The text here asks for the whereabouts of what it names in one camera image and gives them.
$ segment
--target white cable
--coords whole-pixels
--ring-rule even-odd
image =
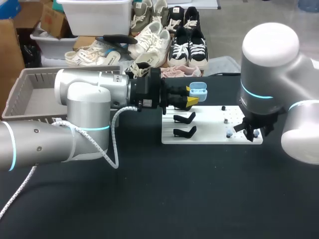
[[[115,139],[115,122],[117,117],[119,116],[120,113],[124,112],[124,111],[138,111],[137,107],[124,107],[121,108],[120,110],[118,110],[113,119],[112,119],[112,123],[111,123],[111,135],[112,135],[112,142],[113,142],[113,148],[114,148],[114,156],[115,156],[115,164],[113,163],[113,161],[108,157],[108,155],[104,152],[104,150],[96,143],[96,141],[87,134],[86,131],[82,130],[81,128],[71,124],[68,121],[57,121],[54,122],[52,125],[62,125],[62,126],[67,126],[67,127],[72,127],[75,129],[75,131],[79,132],[81,135],[83,135],[86,139],[88,139],[95,147],[96,149],[103,155],[103,157],[108,161],[108,163],[115,169],[117,169],[119,167],[119,156],[118,156],[118,150],[117,150],[117,146],[116,146],[116,139]],[[24,189],[24,187],[26,186],[26,184],[28,183],[28,181],[30,180],[30,178],[32,177],[32,175],[34,174],[35,170],[36,170],[37,166],[33,166],[29,172],[29,174],[27,175],[27,177],[25,178],[24,182],[20,185],[20,187],[18,188],[18,190],[14,193],[14,195],[9,199],[9,201],[6,203],[6,205],[4,206],[4,208],[1,210],[0,212],[0,220],[3,217],[3,215],[5,214],[5,212],[8,210],[8,208],[10,207],[10,205],[14,202],[14,200],[17,198],[17,196],[21,193],[21,191]]]
[[[28,183],[28,181],[30,180],[30,178],[32,177],[32,175],[34,174],[34,171],[36,169],[36,166],[33,166],[31,168],[31,171],[29,172],[28,176],[25,178],[25,180],[23,181],[23,183],[20,185],[20,187],[18,188],[18,190],[14,193],[14,195],[10,198],[10,200],[6,203],[6,205],[4,206],[4,208],[1,210],[0,212],[0,220],[1,218],[4,216],[5,212],[8,210],[8,208],[10,207],[10,205],[14,202],[14,200],[17,198],[17,196],[20,194],[20,192],[24,189],[24,187],[26,186],[26,184]]]

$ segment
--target black sneaker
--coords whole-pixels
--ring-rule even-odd
[[[169,66],[187,66],[187,60],[188,32],[184,27],[179,27],[171,41],[167,63]]]
[[[184,27],[190,31],[194,28],[200,29],[199,12],[194,6],[189,7],[186,11]]]
[[[188,52],[188,66],[198,66],[200,70],[204,70],[208,64],[208,52],[205,37],[198,28],[190,34]]]
[[[170,36],[173,37],[176,30],[184,25],[184,9],[180,6],[171,7],[168,9],[168,19],[166,30],[169,31]]]
[[[150,68],[151,66],[147,62],[133,62],[133,64],[125,70],[125,74],[128,75],[130,79],[144,77],[148,74]]]

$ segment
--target white sneaker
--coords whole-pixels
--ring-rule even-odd
[[[100,42],[97,40],[94,40],[92,44],[89,46],[80,47],[80,49],[83,49],[88,52],[92,52],[92,51],[98,52],[100,56],[104,56],[105,52],[111,48],[112,47],[110,47],[109,45],[104,44],[103,42]]]
[[[154,67],[160,67],[165,63],[169,50],[169,42],[170,34],[167,30],[161,31],[158,36],[153,35],[153,43],[147,52],[156,52],[159,55],[159,62]]]
[[[65,53],[65,62],[70,66],[99,66],[112,65],[114,59],[108,59],[99,55],[96,51],[85,51],[83,49]]]
[[[140,34],[135,37],[138,41],[137,44],[129,45],[128,50],[131,52],[130,56],[133,59],[137,59],[139,55],[147,52],[153,43],[153,34],[159,35],[162,28],[163,26],[158,21],[154,21],[147,25]]]

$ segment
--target shoelace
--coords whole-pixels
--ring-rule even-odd
[[[97,61],[98,57],[100,54],[96,51],[91,51],[91,52],[81,52],[80,55],[84,58],[84,60],[89,59],[93,62]]]
[[[173,19],[170,19],[169,20],[169,24],[165,27],[166,30],[168,31],[176,31],[174,29],[175,26],[179,25],[181,22],[181,20],[173,20]]]
[[[188,20],[184,25],[184,27],[187,29],[191,29],[191,26],[197,26],[197,20]]]
[[[137,23],[138,21],[143,21],[144,18],[145,18],[145,15],[142,15],[142,16],[136,16],[136,15],[134,15],[133,20],[131,21],[131,28],[136,27],[136,23]]]
[[[152,21],[161,22],[161,16],[152,16]]]
[[[188,42],[184,43],[183,45],[174,45],[172,56],[176,55],[176,59],[178,59],[182,55],[182,53],[185,53],[186,59],[188,59]]]
[[[192,42],[189,43],[190,54],[191,55],[205,55],[205,40],[202,38],[203,44],[193,44]]]
[[[151,51],[156,51],[159,52],[159,50],[162,49],[162,43],[164,41],[164,39],[160,38],[159,36],[153,34],[153,43],[152,45],[149,47],[149,49],[147,50],[147,52],[151,52]]]
[[[142,77],[143,74],[148,71],[151,67],[147,67],[147,68],[144,68],[144,69],[140,69],[139,66],[133,62],[133,64],[130,66],[129,70],[134,74],[134,79],[136,77]]]
[[[145,50],[148,50],[153,42],[154,35],[155,34],[148,28],[138,39],[138,44]]]

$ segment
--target black tablecloth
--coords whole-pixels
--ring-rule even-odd
[[[239,77],[203,79],[202,104],[236,104]],[[317,239],[319,167],[284,153],[284,121],[262,145],[162,145],[160,109],[125,112],[119,169],[105,159],[39,166],[0,239]],[[28,171],[0,173],[1,208]]]

